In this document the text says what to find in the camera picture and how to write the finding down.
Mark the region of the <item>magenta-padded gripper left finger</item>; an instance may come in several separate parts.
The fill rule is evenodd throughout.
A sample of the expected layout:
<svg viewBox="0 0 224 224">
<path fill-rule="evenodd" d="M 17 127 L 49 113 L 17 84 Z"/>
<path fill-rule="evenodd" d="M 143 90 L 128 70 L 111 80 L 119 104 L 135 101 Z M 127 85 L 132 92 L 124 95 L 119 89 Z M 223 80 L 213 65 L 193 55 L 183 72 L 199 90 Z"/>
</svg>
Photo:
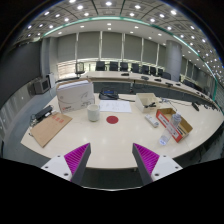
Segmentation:
<svg viewBox="0 0 224 224">
<path fill-rule="evenodd" d="M 87 143 L 65 155 L 55 156 L 43 165 L 42 169 L 79 185 L 90 154 L 91 145 Z"/>
</svg>

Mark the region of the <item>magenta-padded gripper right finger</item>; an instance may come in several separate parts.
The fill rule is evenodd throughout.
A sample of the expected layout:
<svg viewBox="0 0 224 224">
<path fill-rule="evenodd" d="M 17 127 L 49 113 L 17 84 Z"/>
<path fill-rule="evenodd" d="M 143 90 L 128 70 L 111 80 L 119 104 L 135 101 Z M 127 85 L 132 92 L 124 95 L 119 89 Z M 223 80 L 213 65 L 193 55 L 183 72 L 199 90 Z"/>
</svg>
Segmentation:
<svg viewBox="0 0 224 224">
<path fill-rule="evenodd" d="M 132 153 L 138 165 L 143 185 L 152 183 L 182 169 L 169 156 L 158 155 L 137 143 L 133 144 Z"/>
</svg>

